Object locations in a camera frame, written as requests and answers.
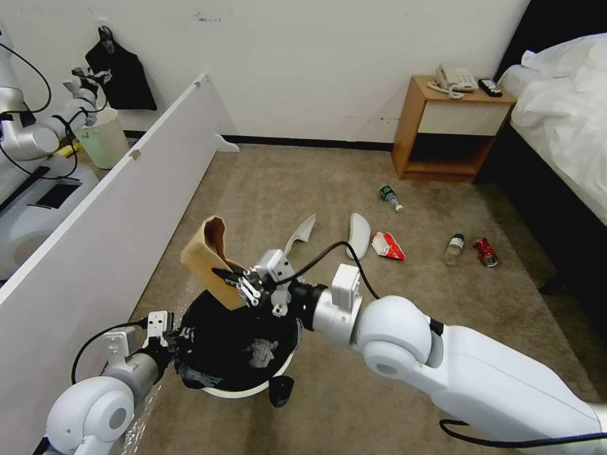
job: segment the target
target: telephone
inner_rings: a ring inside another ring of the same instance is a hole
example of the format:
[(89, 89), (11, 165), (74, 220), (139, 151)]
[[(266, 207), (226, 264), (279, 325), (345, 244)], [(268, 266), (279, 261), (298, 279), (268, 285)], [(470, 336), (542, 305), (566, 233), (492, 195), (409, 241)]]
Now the telephone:
[(463, 93), (473, 92), (479, 88), (474, 76), (465, 68), (456, 68), (449, 64), (441, 63), (436, 68), (435, 83), (429, 82), (428, 87), (437, 92), (448, 94), (452, 99), (463, 98)]

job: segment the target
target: black bag hanging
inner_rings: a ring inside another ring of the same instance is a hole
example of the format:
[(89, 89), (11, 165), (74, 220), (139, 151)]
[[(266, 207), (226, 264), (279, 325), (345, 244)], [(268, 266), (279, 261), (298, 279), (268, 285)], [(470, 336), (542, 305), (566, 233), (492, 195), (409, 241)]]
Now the black bag hanging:
[(112, 79), (103, 86), (111, 106), (156, 111), (158, 108), (139, 58), (119, 45), (108, 27), (98, 30), (100, 40), (87, 52), (86, 59), (94, 73), (107, 70), (112, 73)]

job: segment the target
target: nightstand shelf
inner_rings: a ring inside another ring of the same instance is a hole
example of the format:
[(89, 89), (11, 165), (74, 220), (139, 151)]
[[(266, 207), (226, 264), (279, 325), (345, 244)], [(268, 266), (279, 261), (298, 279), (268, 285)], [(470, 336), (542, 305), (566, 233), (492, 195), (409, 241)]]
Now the nightstand shelf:
[(452, 100), (413, 76), (392, 150), (400, 179), (473, 182), (516, 99), (476, 90)]

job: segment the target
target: red soda can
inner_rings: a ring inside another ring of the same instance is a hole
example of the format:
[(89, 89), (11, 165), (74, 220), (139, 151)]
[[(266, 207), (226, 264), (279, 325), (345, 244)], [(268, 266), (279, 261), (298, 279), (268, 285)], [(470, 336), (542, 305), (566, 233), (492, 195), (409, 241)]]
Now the red soda can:
[(474, 248), (479, 251), (479, 259), (485, 267), (495, 267), (498, 264), (498, 256), (486, 237), (479, 238), (474, 244)]

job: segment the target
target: white wall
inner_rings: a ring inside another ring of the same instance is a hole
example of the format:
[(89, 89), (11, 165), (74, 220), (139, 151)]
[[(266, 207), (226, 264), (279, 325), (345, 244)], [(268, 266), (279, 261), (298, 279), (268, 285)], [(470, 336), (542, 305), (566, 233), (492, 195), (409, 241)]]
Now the white wall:
[[(440, 61), (492, 75), (528, 0), (4, 0), (16, 49), (61, 81), (107, 18), (139, 55), (161, 109), (202, 70), (224, 134), (391, 142), (408, 79)], [(37, 76), (15, 63), (30, 107)], [(146, 130), (160, 112), (125, 112)]]

